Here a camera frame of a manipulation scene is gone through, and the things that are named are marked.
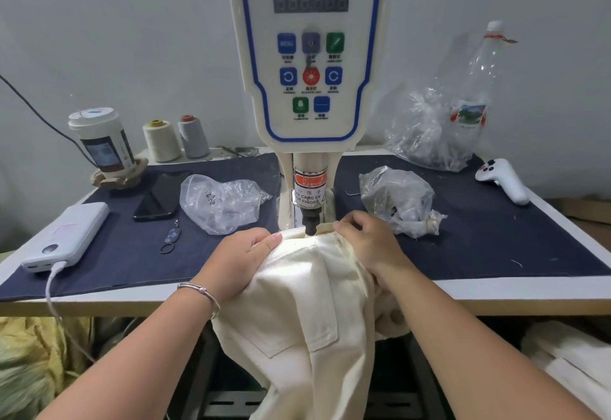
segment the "red button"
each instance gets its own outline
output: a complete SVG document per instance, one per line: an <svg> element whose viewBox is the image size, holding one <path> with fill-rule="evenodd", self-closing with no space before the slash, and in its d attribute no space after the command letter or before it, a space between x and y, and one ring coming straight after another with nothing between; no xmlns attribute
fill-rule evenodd
<svg viewBox="0 0 611 420"><path fill-rule="evenodd" d="M316 68L305 68L303 79L306 85L316 85L320 80L320 72Z"/></svg>

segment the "human arm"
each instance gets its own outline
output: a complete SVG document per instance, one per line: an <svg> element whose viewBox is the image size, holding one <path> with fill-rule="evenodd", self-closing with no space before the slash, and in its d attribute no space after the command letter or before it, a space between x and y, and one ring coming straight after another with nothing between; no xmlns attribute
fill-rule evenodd
<svg viewBox="0 0 611 420"><path fill-rule="evenodd" d="M384 221L354 211L335 230L394 294L457 419L598 418L416 269Z"/></svg>
<svg viewBox="0 0 611 420"><path fill-rule="evenodd" d="M191 283L205 287L222 306L244 289L281 240L281 234L261 228L238 231L221 241ZM213 311L210 299L195 290L173 292L38 419L161 420Z"/></svg>

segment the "plastic bag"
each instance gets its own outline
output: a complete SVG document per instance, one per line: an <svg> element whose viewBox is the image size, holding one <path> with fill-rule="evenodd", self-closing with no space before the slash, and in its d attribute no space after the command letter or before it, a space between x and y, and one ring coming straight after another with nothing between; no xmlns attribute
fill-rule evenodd
<svg viewBox="0 0 611 420"><path fill-rule="evenodd" d="M269 199L252 180L221 183L195 174L180 185L180 207L210 235L226 235L256 222L259 206Z"/></svg>
<svg viewBox="0 0 611 420"><path fill-rule="evenodd" d="M435 192L414 172L382 166L359 175L359 184L367 212L388 222L395 235L439 235L439 223L447 216L431 209Z"/></svg>
<svg viewBox="0 0 611 420"><path fill-rule="evenodd" d="M393 90L384 100L395 115L386 130L386 148L420 167L459 172L467 166L479 132L463 129L450 120L447 99L436 89L425 93Z"/></svg>

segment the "warning label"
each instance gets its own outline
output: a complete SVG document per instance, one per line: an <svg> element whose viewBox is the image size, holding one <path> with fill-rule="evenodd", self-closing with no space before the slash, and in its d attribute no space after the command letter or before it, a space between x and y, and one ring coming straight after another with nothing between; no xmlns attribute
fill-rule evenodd
<svg viewBox="0 0 611 420"><path fill-rule="evenodd" d="M327 170L316 174L295 171L295 202L302 208L315 208L325 201Z"/></svg>

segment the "white tabletop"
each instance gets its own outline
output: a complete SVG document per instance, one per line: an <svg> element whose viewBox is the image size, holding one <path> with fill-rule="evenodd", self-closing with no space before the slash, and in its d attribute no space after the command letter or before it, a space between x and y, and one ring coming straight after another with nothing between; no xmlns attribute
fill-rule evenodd
<svg viewBox="0 0 611 420"><path fill-rule="evenodd" d="M261 153L270 152L261 148ZM358 154L390 154L380 148L358 149L345 157ZM227 153L213 149L214 159ZM197 162L184 157L166 164ZM600 246L556 209L530 192L531 201L554 222L568 231L597 258L611 267L611 253ZM25 246L0 264L0 283L4 282L21 262ZM436 284L456 300L462 301L477 315L609 315L611 314L611 276L601 277L504 277L484 279L439 280ZM54 298L65 316L148 316L174 290L176 284L123 288L83 295ZM44 300L0 303L0 316L48 315Z"/></svg>

